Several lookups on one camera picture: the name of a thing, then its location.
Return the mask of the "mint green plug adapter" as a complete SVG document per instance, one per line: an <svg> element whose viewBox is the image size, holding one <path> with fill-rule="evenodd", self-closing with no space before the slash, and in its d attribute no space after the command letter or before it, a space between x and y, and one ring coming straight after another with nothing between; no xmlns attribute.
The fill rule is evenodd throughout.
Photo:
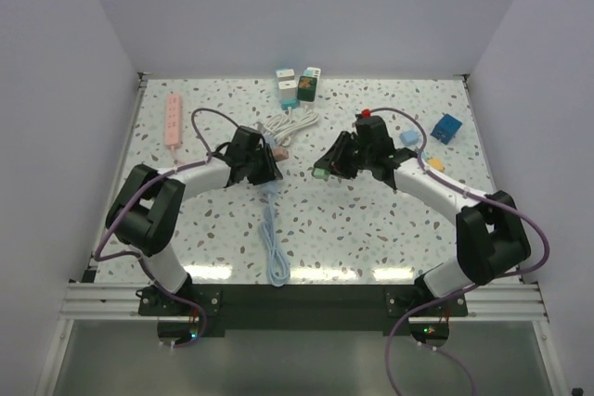
<svg viewBox="0 0 594 396"><path fill-rule="evenodd" d="M327 180L330 177L330 172L325 169L314 168L314 170L312 171L312 175L316 179Z"/></svg>

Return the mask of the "pink brown plug adapter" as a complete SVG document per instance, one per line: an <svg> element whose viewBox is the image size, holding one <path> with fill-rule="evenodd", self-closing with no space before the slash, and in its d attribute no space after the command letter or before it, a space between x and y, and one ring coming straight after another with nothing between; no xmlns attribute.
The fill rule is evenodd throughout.
<svg viewBox="0 0 594 396"><path fill-rule="evenodd" d="M284 149L283 147L273 148L272 154L273 154L274 160L276 162L282 162L284 160L287 160L290 157L289 152L286 149Z"/></svg>

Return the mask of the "light blue plug adapter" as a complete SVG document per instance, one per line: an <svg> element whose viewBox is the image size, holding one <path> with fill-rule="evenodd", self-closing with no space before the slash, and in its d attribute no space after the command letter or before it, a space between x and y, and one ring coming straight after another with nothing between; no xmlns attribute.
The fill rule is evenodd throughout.
<svg viewBox="0 0 594 396"><path fill-rule="evenodd" d="M421 141L420 134L414 130L407 130L402 132L399 135L399 139L405 147L415 147Z"/></svg>

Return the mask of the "light blue power strip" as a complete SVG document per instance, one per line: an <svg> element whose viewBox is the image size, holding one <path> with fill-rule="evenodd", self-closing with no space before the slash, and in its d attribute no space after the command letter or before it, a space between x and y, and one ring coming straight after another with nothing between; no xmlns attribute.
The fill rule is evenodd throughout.
<svg viewBox="0 0 594 396"><path fill-rule="evenodd" d="M272 180L262 186L265 199L260 235L266 249L266 277L273 287L287 285L291 278L291 266L287 254L280 247L277 234L276 202L278 181Z"/></svg>

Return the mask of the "yellow plug adapter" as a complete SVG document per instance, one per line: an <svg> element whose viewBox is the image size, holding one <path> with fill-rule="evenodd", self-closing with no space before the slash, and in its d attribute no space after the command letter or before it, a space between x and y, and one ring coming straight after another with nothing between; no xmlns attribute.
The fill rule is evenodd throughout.
<svg viewBox="0 0 594 396"><path fill-rule="evenodd" d="M427 163L438 172L444 172L446 170L444 163L439 159L431 158L427 160Z"/></svg>

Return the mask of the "pink power strip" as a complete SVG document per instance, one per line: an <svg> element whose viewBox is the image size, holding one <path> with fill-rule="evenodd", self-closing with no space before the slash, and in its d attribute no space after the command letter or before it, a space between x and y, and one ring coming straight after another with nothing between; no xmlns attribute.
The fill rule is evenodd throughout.
<svg viewBox="0 0 594 396"><path fill-rule="evenodd" d="M181 164L177 150L182 146L182 99L178 94L170 94L165 100L165 124L163 141L165 147L171 152L174 163Z"/></svg>

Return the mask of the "blue cube socket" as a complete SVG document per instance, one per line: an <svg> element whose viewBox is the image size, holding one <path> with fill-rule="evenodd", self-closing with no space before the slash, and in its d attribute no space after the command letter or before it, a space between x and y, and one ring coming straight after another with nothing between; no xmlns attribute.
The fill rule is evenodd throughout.
<svg viewBox="0 0 594 396"><path fill-rule="evenodd" d="M431 136L442 144L449 144L455 137L462 122L450 114L444 114L442 118L434 125Z"/></svg>

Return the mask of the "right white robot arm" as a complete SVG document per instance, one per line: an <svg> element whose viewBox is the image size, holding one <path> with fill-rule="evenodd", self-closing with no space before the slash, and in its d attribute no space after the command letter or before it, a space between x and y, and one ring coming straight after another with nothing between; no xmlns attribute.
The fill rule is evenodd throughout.
<svg viewBox="0 0 594 396"><path fill-rule="evenodd" d="M446 175L419 164L419 155L396 147L384 120L358 116L352 132L339 134L313 168L315 178L354 179L361 171L394 191L408 194L437 211L456 228L456 254L421 274L408 306L433 315L446 296L482 286L503 276L531 254L513 198L502 191L487 194L449 182Z"/></svg>

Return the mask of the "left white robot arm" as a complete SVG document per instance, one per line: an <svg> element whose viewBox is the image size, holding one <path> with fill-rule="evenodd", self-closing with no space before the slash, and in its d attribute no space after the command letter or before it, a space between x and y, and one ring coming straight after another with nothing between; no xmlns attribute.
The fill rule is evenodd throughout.
<svg viewBox="0 0 594 396"><path fill-rule="evenodd" d="M192 279L171 246L182 204L244 180L250 185L280 180L277 163L287 157L286 149L272 147L258 131L240 126L229 142L208 150L205 160L165 170L136 165L108 211L107 233L95 260L131 256L159 291L159 302L169 313L198 308Z"/></svg>

